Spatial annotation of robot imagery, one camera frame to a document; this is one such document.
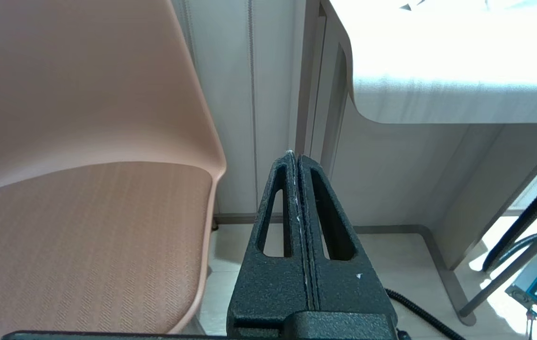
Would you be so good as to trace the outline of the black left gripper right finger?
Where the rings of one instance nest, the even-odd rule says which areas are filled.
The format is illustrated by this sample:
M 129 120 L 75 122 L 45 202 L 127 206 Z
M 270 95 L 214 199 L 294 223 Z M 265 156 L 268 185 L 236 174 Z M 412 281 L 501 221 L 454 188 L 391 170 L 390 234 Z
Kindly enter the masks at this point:
M 298 160 L 301 220 L 311 276 L 312 306 L 324 312 L 397 314 L 322 166 Z

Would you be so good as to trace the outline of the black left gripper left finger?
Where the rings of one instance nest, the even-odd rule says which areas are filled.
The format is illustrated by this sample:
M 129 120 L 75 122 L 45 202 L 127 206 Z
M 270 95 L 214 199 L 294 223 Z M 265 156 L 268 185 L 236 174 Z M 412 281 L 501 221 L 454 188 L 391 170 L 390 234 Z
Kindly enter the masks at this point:
M 303 223 L 296 156 L 287 151 L 271 166 L 248 246 L 227 309 L 228 331 L 282 331 L 286 318 L 308 309 Z M 282 192 L 284 255 L 264 254 L 275 196 Z

